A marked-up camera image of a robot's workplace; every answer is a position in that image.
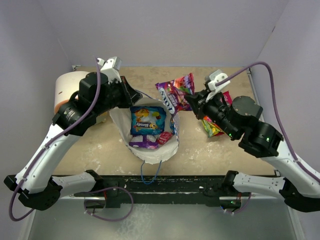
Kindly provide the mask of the checkered paper bag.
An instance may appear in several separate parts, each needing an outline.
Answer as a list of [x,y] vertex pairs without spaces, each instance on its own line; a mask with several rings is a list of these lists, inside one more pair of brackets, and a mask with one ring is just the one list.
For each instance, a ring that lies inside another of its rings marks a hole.
[[178,151],[179,116],[173,116],[163,101],[137,93],[140,99],[133,106],[117,107],[110,117],[131,153],[143,165],[160,167]]

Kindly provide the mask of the orange Fox's candy bag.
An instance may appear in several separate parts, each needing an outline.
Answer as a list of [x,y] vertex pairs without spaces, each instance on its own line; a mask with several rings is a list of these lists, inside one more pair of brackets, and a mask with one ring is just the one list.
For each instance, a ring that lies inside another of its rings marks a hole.
[[220,131],[220,128],[208,117],[208,116],[205,116],[203,119],[202,119],[202,123],[203,123],[203,126],[209,130],[215,130],[215,131]]

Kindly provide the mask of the purple Fox's berries bag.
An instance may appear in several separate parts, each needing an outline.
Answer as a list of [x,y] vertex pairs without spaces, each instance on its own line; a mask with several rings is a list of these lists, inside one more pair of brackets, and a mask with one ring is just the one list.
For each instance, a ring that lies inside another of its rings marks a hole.
[[171,81],[156,83],[155,87],[172,116],[180,111],[192,110],[190,104],[185,100],[185,95],[193,95],[195,93],[192,73]]

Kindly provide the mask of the pink chips bag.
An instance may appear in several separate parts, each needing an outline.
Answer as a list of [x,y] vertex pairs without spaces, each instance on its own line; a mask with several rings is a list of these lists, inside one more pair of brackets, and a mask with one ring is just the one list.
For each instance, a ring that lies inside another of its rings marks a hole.
[[226,104],[229,107],[232,104],[232,98],[230,96],[229,91],[225,91],[222,94],[223,94],[223,97],[220,98],[220,102],[222,104]]

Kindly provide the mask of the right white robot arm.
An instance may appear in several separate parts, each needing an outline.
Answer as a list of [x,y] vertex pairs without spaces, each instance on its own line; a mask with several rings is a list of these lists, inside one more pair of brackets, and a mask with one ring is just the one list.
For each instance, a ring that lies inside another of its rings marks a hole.
[[222,93],[207,100],[205,90],[185,95],[197,119],[209,117],[246,153],[272,165],[280,176],[263,177],[229,170],[222,190],[228,196],[257,193],[283,200],[300,212],[320,209],[320,174],[302,159],[294,159],[284,136],[272,125],[260,121],[263,108],[249,96],[236,97],[227,105]]

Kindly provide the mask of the green Fox's candy bag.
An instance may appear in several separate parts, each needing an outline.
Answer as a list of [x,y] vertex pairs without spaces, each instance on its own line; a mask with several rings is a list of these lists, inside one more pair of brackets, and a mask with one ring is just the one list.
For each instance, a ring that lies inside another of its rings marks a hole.
[[205,127],[204,127],[204,130],[207,132],[207,135],[208,135],[208,137],[210,138],[210,137],[213,137],[213,136],[220,136],[220,135],[223,135],[224,134],[224,132],[220,129],[220,131],[215,131],[215,129],[209,129],[209,130],[207,130]]

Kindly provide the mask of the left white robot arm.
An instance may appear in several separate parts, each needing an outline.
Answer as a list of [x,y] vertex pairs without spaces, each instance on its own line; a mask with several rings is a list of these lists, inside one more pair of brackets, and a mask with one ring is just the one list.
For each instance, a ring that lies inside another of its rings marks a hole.
[[113,108],[128,109],[142,98],[124,76],[111,78],[90,72],[78,83],[70,99],[62,104],[52,119],[49,131],[34,157],[16,175],[8,175],[4,184],[13,197],[27,208],[44,211],[61,197],[77,193],[98,196],[104,180],[94,170],[78,175],[53,176],[62,158],[97,117]]

